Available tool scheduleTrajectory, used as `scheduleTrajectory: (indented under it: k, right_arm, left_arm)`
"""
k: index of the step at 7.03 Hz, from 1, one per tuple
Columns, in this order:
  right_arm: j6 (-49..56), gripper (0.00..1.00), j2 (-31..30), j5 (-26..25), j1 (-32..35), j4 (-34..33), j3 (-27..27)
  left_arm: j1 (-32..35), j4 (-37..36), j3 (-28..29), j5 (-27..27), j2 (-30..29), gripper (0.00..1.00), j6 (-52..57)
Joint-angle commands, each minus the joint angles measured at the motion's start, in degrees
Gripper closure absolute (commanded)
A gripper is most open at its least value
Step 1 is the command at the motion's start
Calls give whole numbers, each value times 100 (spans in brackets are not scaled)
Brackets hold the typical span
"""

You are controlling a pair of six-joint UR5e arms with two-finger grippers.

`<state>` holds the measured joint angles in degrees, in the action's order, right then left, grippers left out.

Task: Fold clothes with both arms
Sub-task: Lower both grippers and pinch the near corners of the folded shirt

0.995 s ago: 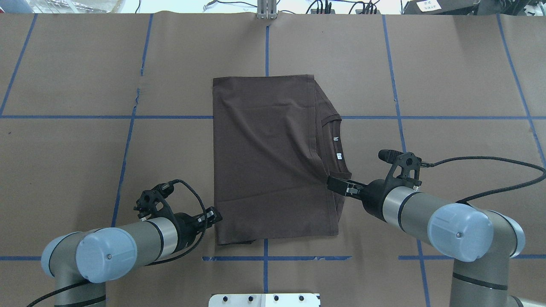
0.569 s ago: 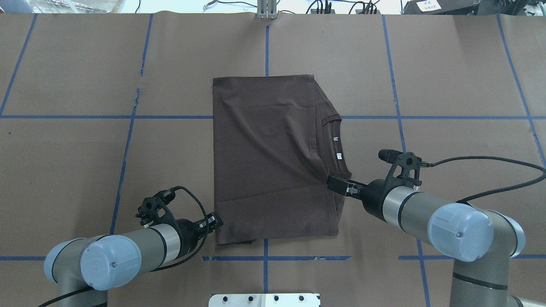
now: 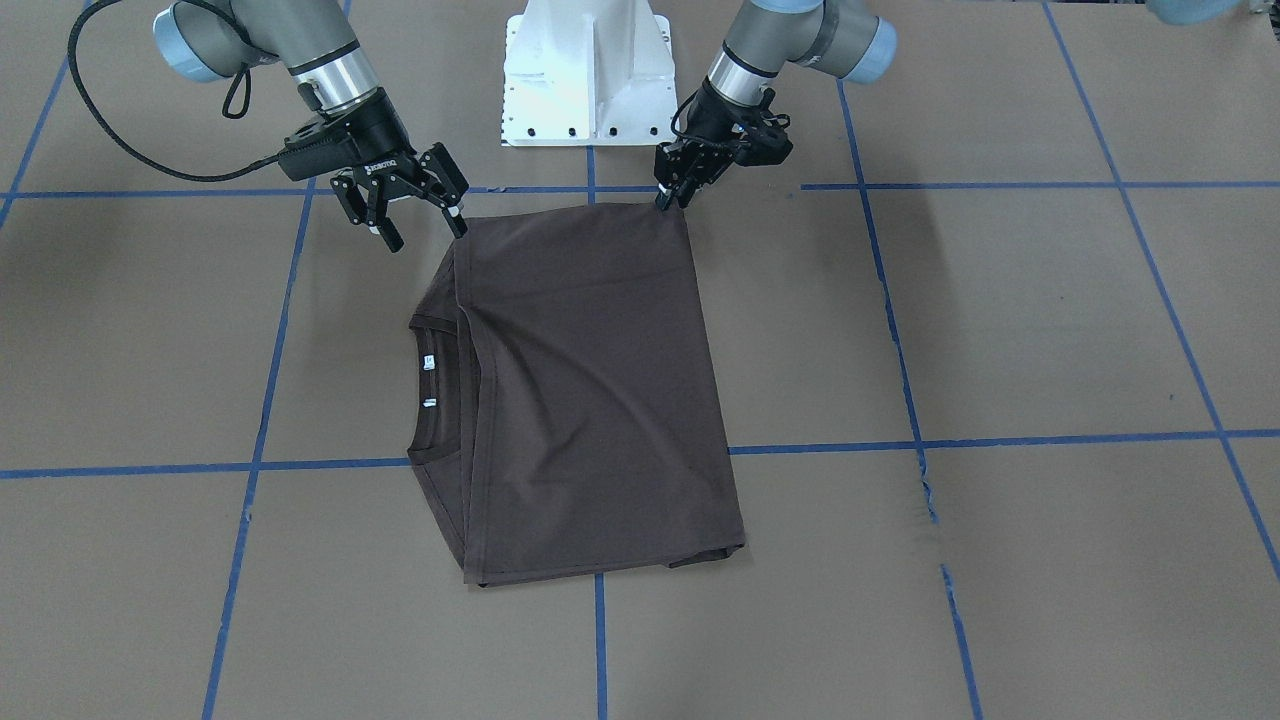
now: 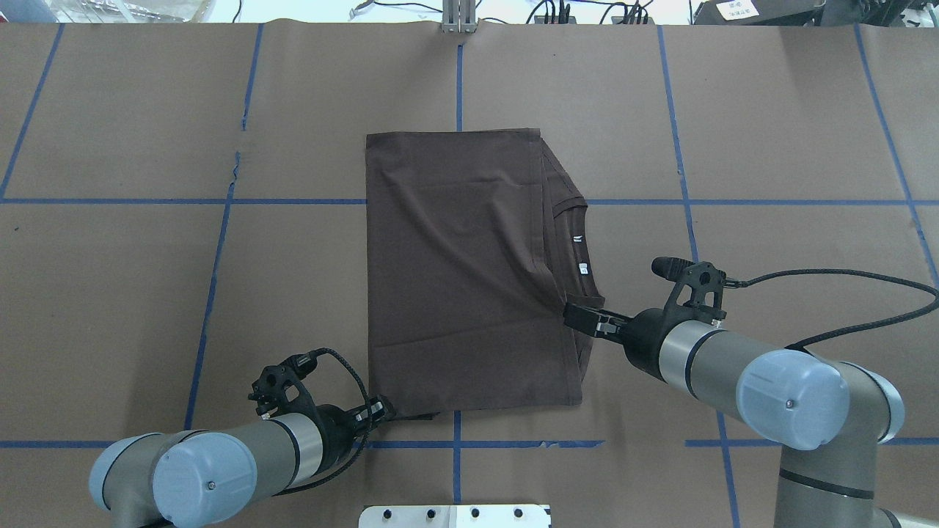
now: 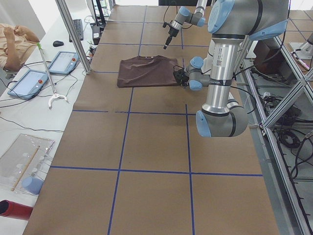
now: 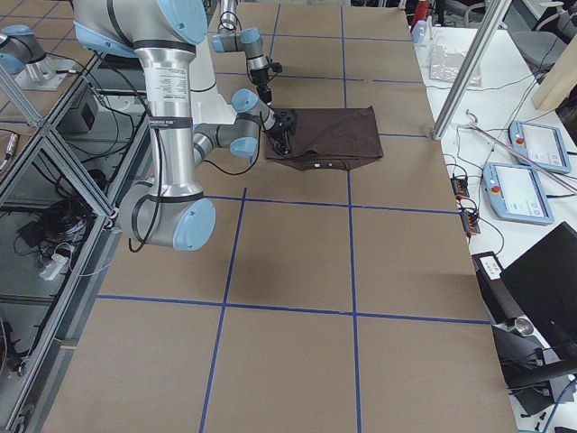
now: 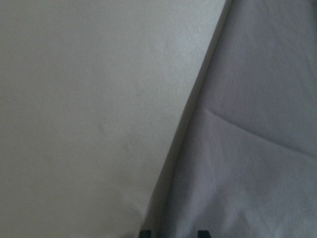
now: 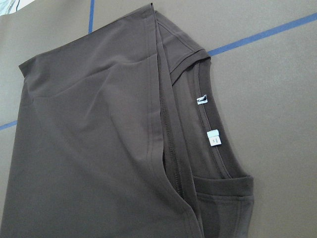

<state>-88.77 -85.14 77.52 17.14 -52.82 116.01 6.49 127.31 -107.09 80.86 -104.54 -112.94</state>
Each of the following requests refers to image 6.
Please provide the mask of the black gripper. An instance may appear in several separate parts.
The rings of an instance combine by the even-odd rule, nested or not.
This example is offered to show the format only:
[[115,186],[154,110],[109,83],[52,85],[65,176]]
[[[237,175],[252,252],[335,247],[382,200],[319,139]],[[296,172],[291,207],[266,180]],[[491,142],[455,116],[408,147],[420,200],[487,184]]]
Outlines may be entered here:
[[270,145],[280,157],[291,154],[290,137],[297,131],[298,115],[294,109],[277,110],[273,113],[274,124],[266,131]]
[[247,68],[251,83],[257,87],[259,98],[263,103],[270,105],[272,94],[268,87],[270,82],[269,72],[270,70],[274,73],[282,72],[282,65],[271,60],[248,60]]

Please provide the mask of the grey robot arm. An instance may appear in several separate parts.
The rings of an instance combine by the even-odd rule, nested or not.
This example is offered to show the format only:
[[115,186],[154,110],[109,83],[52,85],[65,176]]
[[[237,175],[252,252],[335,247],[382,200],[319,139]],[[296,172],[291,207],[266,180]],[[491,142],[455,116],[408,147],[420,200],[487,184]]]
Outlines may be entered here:
[[[118,209],[123,233],[139,244],[195,251],[215,227],[215,206],[196,177],[215,149],[256,160],[260,138],[287,154],[293,113],[270,105],[270,73],[260,32],[243,28],[234,1],[223,1],[217,32],[207,32],[200,1],[77,1],[74,25],[87,49],[142,65],[154,175],[133,184]],[[225,101],[215,85],[213,53],[241,52],[251,88]]]
[[246,73],[256,87],[259,98],[267,105],[272,102],[269,83],[282,72],[282,65],[273,62],[264,52],[263,39],[255,27],[243,28],[236,13],[237,1],[220,1],[217,34],[212,46],[217,53],[242,52]]

